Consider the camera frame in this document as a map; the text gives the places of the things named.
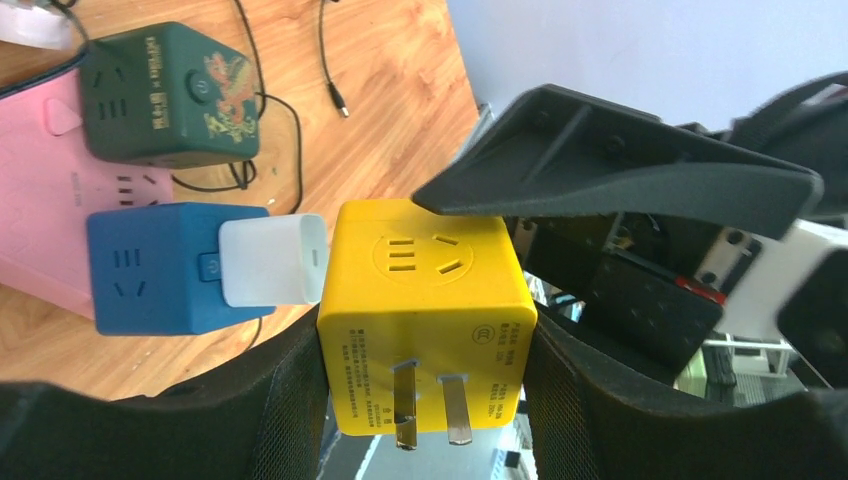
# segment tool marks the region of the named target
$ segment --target white power adapter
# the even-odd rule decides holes
[[[65,16],[38,5],[0,0],[0,41],[64,50],[71,48],[71,26]]]
[[[312,305],[321,300],[329,248],[320,215],[225,222],[218,241],[229,306]]]

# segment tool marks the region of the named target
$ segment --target power button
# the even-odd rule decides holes
[[[186,75],[186,88],[192,100],[203,105],[212,101],[215,97],[215,84],[209,75],[192,70]]]
[[[214,282],[221,279],[221,255],[204,253],[198,260],[201,282]]]

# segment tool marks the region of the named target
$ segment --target electrical plug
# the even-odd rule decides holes
[[[503,220],[409,200],[342,207],[318,317],[339,429],[471,431],[512,422],[536,309]]]

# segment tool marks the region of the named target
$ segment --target white wall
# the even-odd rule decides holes
[[[495,115],[556,83],[724,128],[778,92],[848,70],[845,0],[448,0]]]

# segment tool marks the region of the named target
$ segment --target wooden table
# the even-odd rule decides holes
[[[332,227],[345,200],[408,196],[450,161],[471,131],[477,113],[445,0],[328,3],[327,56],[351,111],[346,120],[322,79],[319,0],[243,1],[267,91],[289,101],[303,122],[302,212],[320,213]],[[176,20],[250,52],[231,0],[81,0],[74,11],[93,38]],[[2,44],[0,85],[68,56]],[[175,187],[177,199],[285,213],[294,201],[294,128],[283,108],[270,103],[268,109],[259,178],[249,190],[198,194]],[[180,176],[202,185],[232,181],[216,167]],[[279,308],[265,319],[260,341],[305,310]],[[194,337],[102,337],[91,320],[0,286],[0,380],[46,380],[104,398],[155,395],[238,355],[256,328],[247,322]]]

